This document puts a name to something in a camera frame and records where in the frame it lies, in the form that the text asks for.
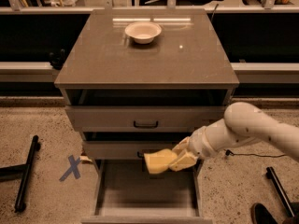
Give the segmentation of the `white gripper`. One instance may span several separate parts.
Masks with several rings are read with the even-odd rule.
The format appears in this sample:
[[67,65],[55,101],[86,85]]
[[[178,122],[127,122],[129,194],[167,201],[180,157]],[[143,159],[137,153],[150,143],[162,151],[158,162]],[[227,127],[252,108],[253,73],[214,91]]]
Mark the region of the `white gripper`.
[[193,167],[197,163],[197,158],[205,160],[217,155],[206,138],[206,126],[194,131],[190,137],[185,137],[172,148],[172,151],[178,156],[170,162],[168,168],[175,172]]

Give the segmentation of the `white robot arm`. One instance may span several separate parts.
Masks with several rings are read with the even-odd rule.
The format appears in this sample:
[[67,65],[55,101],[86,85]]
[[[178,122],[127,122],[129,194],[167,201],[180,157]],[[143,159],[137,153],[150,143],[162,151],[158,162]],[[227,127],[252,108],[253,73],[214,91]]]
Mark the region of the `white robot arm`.
[[298,127],[273,119],[254,105],[234,103],[226,108],[222,119],[195,130],[172,149],[178,156],[170,162],[169,169],[187,169],[223,149],[260,141],[299,161]]

